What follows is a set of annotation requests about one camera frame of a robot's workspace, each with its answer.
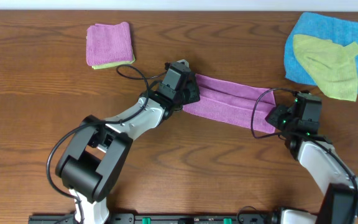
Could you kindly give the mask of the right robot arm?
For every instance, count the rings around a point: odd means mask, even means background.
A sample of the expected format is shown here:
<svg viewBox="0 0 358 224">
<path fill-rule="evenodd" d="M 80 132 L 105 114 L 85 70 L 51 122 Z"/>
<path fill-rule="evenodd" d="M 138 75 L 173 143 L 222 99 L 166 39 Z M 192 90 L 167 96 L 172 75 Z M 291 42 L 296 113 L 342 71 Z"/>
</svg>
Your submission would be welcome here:
<svg viewBox="0 0 358 224">
<path fill-rule="evenodd" d="M 295 105 L 278 105 L 266 121 L 284 132 L 286 147 L 292 156 L 312 176 L 324 198 L 316 215 L 307 211 L 280 207 L 265 218 L 265 223 L 354 223 L 358 220 L 358 177 L 336 154 L 332 142 L 316 134 L 318 118 L 306 123 L 312 132 L 305 130 L 302 114 Z"/>
</svg>

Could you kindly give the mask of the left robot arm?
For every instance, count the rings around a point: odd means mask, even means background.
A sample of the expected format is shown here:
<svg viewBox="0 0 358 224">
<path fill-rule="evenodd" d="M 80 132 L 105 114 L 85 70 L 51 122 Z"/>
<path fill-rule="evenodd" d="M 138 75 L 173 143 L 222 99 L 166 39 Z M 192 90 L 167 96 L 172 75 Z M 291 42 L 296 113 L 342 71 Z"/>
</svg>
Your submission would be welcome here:
<svg viewBox="0 0 358 224">
<path fill-rule="evenodd" d="M 200 100 L 193 72 L 168 72 L 162 81 L 146 84 L 137 103 L 108 119 L 86 117 L 79 127 L 59 140 L 68 139 L 55 168 L 56 175 L 76 203 L 77 223 L 106 223 L 106 198 L 115 186 L 132 143 L 146 131 L 156 128 L 184 105 Z"/>
</svg>

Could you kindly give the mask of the purple microfiber cloth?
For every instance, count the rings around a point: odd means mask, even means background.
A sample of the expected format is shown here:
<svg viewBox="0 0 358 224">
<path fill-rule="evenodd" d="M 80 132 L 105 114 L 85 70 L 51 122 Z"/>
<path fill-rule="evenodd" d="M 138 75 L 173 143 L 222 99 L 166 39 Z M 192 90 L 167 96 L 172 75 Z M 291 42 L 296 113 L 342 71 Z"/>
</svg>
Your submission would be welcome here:
<svg viewBox="0 0 358 224">
<path fill-rule="evenodd" d="M 187 104 L 183 110 L 189 114 L 215 121 L 252 128 L 267 134 L 275 128 L 266 122 L 268 113 L 276 106 L 272 92 L 259 99 L 266 88 L 257 88 L 205 75 L 196 75 L 200 100 Z"/>
</svg>

